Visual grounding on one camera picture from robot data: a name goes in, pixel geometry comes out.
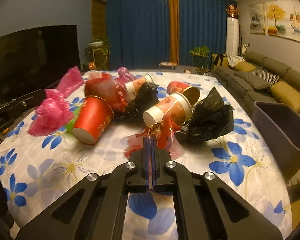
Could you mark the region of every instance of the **yellow pillow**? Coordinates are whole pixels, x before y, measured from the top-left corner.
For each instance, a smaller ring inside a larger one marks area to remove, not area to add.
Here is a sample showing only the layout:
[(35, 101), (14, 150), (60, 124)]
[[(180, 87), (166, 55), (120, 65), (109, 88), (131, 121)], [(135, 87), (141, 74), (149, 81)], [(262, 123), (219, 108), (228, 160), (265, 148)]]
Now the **yellow pillow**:
[(246, 62), (246, 61), (241, 61), (239, 62), (233, 69), (236, 71), (245, 71), (245, 72), (251, 72), (255, 70), (257, 67)]
[[(214, 63), (216, 57), (217, 57), (219, 54), (212, 53), (211, 55), (212, 55), (212, 57), (213, 57), (213, 61), (212, 61), (212, 62)], [(227, 67), (227, 68), (229, 68), (230, 66), (229, 66), (229, 62), (228, 62), (228, 57), (226, 56), (226, 54), (223, 54), (223, 56), (225, 56), (225, 57), (224, 57), (223, 60), (222, 60), (222, 65), (221, 65), (221, 67)], [(221, 59), (219, 59), (217, 65), (214, 65), (214, 66), (215, 66), (215, 67), (220, 67), (220, 62), (221, 62)]]
[(284, 81), (279, 81), (270, 88), (271, 95), (280, 103), (291, 106), (300, 113), (300, 93)]

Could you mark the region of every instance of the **floral bedsheet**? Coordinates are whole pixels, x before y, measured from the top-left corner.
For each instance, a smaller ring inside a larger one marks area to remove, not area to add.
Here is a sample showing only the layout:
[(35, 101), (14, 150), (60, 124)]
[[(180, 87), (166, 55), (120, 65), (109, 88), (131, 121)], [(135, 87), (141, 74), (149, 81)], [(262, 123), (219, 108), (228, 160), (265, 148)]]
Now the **floral bedsheet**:
[[(117, 77), (116, 72), (109, 72)], [(203, 174), (213, 171), (276, 225), (286, 238), (292, 230), (288, 192), (258, 129), (230, 93), (210, 76), (169, 72), (149, 73), (159, 84), (158, 98), (165, 98), (171, 81), (197, 86), (203, 99), (213, 86), (223, 100), (234, 109), (234, 130), (216, 140), (184, 148), (176, 161), (189, 171)], [(89, 73), (83, 77), (87, 80)], [(67, 99), (74, 111), (84, 98), (84, 86)], [(58, 197), (91, 172), (112, 172), (127, 159), (124, 137), (138, 133), (141, 125), (111, 122), (96, 145), (78, 141), (64, 127), (55, 133), (34, 137), (27, 133), (36, 118), (27, 116), (0, 145), (0, 180), (8, 198), (8, 206), (16, 223), (22, 227)], [(170, 195), (154, 192), (130, 194), (122, 239), (177, 239), (173, 200)]]

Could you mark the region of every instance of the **black plastic bag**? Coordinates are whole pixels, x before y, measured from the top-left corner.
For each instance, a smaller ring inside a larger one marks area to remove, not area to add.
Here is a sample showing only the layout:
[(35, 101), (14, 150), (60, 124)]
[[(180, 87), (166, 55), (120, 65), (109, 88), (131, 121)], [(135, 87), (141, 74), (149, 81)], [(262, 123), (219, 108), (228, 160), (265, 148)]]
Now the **black plastic bag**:
[(200, 143), (233, 130), (233, 109), (225, 105), (215, 87), (194, 107), (192, 117), (174, 134), (179, 142)]
[(149, 82), (143, 83), (138, 91), (136, 99), (127, 105), (124, 113), (114, 113), (114, 118), (119, 121), (139, 121), (143, 123), (143, 112), (159, 103), (157, 89), (158, 85), (156, 84)]

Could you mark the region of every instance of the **sailboat painting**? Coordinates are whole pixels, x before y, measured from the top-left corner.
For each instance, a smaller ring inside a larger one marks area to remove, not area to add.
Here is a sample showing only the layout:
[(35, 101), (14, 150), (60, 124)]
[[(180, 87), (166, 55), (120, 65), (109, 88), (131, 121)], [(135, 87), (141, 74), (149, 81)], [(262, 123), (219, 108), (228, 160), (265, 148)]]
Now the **sailboat painting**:
[(250, 33), (266, 35), (265, 29), (265, 11), (263, 3), (249, 5), (250, 12)]
[(300, 2), (280, 0), (266, 2), (268, 35), (300, 42)]

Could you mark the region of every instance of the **orange curtain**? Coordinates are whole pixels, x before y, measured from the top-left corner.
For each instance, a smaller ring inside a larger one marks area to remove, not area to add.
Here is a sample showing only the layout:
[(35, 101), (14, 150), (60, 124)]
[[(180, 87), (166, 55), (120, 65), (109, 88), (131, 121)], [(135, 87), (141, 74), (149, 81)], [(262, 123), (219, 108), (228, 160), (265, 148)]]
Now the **orange curtain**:
[(179, 0), (168, 0), (170, 9), (170, 62), (179, 65)]

